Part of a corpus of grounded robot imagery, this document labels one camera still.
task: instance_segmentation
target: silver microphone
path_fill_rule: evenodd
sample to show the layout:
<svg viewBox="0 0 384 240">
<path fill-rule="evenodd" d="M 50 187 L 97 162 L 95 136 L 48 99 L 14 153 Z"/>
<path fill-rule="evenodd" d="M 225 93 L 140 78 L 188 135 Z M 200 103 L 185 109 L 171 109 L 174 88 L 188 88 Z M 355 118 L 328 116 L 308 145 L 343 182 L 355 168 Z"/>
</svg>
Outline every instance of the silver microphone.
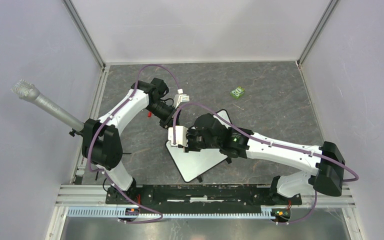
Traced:
<svg viewBox="0 0 384 240">
<path fill-rule="evenodd" d="M 33 103 L 77 132 L 83 129 L 83 122 L 43 95 L 35 85 L 21 79 L 11 88 L 11 91 L 17 94 L 20 99 Z"/>
</svg>

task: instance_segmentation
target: gray mat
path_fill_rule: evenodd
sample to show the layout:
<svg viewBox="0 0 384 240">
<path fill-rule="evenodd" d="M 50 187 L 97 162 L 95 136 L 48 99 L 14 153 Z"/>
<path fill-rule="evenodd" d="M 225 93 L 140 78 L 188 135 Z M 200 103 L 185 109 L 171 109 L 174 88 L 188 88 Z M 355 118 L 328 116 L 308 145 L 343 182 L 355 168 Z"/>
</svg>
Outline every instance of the gray mat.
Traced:
<svg viewBox="0 0 384 240">
<path fill-rule="evenodd" d="M 191 102 L 199 102 L 218 111 L 226 109 L 238 127 L 250 129 L 278 140 L 321 145 L 322 137 L 309 96 L 294 62 L 224 62 L 166 64 L 177 76 Z M 142 65 L 114 65 L 109 69 L 99 115 L 111 110 L 127 94 Z M 149 67 L 140 79 L 150 82 L 163 79 L 172 98 L 176 84 L 163 69 Z M 230 91 L 241 86 L 245 94 L 234 99 Z M 183 126 L 207 112 L 196 106 L 185 108 L 180 115 Z M 122 162 L 138 184 L 183 184 L 183 180 L 164 144 L 167 131 L 155 116 L 141 111 L 121 134 Z M 266 161 L 236 158 L 231 164 L 222 162 L 203 175 L 203 183 L 271 183 L 277 175 L 290 175 L 298 170 Z M 82 184 L 101 184 L 95 174 L 87 172 Z"/>
</svg>

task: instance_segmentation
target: green dice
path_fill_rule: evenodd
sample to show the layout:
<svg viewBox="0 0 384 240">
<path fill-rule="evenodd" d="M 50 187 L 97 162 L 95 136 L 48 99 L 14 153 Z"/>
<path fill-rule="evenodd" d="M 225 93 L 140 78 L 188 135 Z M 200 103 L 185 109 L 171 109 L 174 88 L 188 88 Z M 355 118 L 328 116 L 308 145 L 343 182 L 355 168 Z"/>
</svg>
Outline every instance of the green dice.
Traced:
<svg viewBox="0 0 384 240">
<path fill-rule="evenodd" d="M 234 97 L 235 99 L 238 99 L 244 93 L 245 93 L 245 89 L 243 89 L 242 87 L 238 86 L 235 90 L 230 92 L 230 95 L 232 95 L 232 97 Z"/>
</svg>

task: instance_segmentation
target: white wall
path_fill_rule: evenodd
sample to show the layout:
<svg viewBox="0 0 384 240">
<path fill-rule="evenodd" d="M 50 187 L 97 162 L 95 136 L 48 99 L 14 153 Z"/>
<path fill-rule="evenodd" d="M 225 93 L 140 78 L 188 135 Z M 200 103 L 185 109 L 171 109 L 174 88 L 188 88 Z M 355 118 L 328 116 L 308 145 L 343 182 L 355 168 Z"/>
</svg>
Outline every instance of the white wall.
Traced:
<svg viewBox="0 0 384 240">
<path fill-rule="evenodd" d="M 114 62 L 297 60 L 329 0 L 72 0 Z"/>
<path fill-rule="evenodd" d="M 326 140 L 338 143 L 367 239 L 384 239 L 384 0 L 340 1 L 303 73 Z"/>
<path fill-rule="evenodd" d="M 79 138 L 10 91 L 34 83 L 85 120 L 99 67 L 62 1 L 0 0 L 0 240 L 40 240 Z"/>
</svg>

